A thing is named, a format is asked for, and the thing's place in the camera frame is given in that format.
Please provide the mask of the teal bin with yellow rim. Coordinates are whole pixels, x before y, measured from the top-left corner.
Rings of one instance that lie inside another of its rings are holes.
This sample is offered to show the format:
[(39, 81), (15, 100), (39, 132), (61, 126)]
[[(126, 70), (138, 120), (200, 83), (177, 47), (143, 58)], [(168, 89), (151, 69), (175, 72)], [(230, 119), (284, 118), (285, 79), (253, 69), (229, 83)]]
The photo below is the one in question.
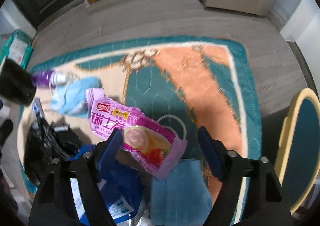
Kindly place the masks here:
[(274, 170), (293, 214), (319, 173), (319, 99), (309, 88), (296, 93), (284, 117)]

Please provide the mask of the purple spray bottle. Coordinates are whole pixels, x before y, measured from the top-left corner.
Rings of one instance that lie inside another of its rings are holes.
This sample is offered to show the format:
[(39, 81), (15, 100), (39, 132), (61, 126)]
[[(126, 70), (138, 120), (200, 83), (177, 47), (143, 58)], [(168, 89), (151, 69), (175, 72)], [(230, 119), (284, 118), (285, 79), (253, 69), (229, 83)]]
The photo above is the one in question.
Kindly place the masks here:
[(70, 73), (58, 72), (55, 70), (39, 71), (31, 75), (31, 81), (36, 87), (63, 86), (73, 79)]

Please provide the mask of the light blue face mask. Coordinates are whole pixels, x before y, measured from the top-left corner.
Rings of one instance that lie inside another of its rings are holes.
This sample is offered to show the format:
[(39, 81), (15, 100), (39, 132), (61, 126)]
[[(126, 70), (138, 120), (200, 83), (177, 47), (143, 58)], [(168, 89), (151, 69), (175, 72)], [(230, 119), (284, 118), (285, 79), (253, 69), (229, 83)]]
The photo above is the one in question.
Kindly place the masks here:
[(93, 76), (56, 87), (53, 90), (50, 109), (61, 115), (86, 118), (88, 116), (86, 90), (100, 87), (99, 78)]

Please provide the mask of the pink swiss roll wrapper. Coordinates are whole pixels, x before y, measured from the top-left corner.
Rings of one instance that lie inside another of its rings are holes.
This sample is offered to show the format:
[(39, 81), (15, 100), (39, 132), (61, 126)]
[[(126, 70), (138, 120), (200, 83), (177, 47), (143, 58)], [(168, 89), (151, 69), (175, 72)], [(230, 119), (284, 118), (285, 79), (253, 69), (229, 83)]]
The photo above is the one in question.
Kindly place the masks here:
[(175, 115), (164, 115), (159, 120), (174, 118), (183, 129), (177, 132), (148, 118), (139, 108), (114, 101), (100, 88), (86, 90), (89, 126), (92, 133), (108, 140), (117, 129), (123, 136), (122, 148), (152, 176), (165, 179), (185, 153), (188, 141), (184, 122)]

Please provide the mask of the blue white snack bag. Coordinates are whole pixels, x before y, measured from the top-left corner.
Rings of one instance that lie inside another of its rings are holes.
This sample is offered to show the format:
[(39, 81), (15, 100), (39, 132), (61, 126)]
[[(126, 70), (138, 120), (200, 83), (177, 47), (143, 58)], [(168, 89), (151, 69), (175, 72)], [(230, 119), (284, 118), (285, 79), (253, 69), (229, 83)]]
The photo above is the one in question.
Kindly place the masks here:
[[(95, 145), (83, 145), (76, 155), (67, 160), (76, 160), (85, 152), (94, 149)], [(114, 159), (110, 170), (107, 172), (101, 170), (98, 175), (100, 180), (97, 183), (98, 189), (114, 222), (118, 224), (134, 218), (138, 214), (144, 190), (138, 171)], [(70, 182), (80, 223), (90, 225), (80, 196), (78, 180), (70, 179)]]

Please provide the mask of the black paper cup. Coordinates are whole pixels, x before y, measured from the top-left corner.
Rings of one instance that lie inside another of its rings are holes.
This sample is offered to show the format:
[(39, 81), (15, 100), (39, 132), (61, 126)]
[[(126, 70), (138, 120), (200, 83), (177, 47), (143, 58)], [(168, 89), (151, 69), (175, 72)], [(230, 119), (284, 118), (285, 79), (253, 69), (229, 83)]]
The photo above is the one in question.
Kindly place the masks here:
[(7, 57), (1, 62), (0, 86), (1, 97), (6, 100), (26, 107), (33, 102), (36, 87), (31, 75)]

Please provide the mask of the teal and orange rug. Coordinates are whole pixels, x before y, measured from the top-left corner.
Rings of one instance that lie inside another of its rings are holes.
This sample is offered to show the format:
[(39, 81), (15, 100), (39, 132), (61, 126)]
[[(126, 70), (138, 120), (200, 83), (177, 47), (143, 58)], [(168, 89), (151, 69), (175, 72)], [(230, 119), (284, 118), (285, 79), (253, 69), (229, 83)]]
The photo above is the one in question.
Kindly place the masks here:
[[(161, 126), (174, 129), (180, 138), (183, 129), (178, 121), (159, 118), (175, 115), (184, 122), (187, 148), (165, 179), (148, 173), (130, 152), (123, 150), (123, 142), (114, 158), (137, 170), (141, 183), (148, 178), (154, 225), (204, 225), (212, 210), (222, 183), (212, 175), (199, 145), (200, 127), (204, 126), (213, 139), (243, 158), (259, 159), (261, 155), (257, 93), (246, 50), (235, 41), (189, 36), (119, 41), (55, 58), (34, 66), (29, 74), (48, 70), (72, 74), (70, 82), (91, 76), (99, 78), (100, 89), (106, 96), (119, 104), (139, 108)], [(33, 104), (21, 116), (17, 148), (26, 178), (25, 142), (36, 119), (68, 125), (82, 146), (106, 141), (92, 133), (89, 113), (80, 118), (50, 109), (56, 87), (36, 87)], [(35, 187), (34, 198), (38, 188)]]

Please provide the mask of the black plastic bag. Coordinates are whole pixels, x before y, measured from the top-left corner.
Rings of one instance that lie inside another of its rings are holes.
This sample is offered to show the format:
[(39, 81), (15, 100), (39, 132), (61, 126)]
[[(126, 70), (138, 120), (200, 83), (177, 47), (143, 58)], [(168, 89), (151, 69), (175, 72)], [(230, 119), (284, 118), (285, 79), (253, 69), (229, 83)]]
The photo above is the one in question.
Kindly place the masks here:
[(24, 172), (35, 187), (39, 187), (52, 160), (75, 156), (82, 146), (78, 135), (68, 126), (57, 126), (46, 119), (36, 119), (28, 130), (24, 149)]

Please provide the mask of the green wet wipes pack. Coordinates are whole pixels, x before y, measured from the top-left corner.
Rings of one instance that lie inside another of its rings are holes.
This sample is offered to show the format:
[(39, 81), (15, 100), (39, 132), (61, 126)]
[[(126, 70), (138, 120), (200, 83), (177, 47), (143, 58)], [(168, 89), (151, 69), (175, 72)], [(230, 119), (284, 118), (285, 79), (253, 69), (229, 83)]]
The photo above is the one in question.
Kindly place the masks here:
[(33, 53), (31, 38), (21, 30), (14, 30), (1, 47), (1, 61), (8, 58), (26, 69)]

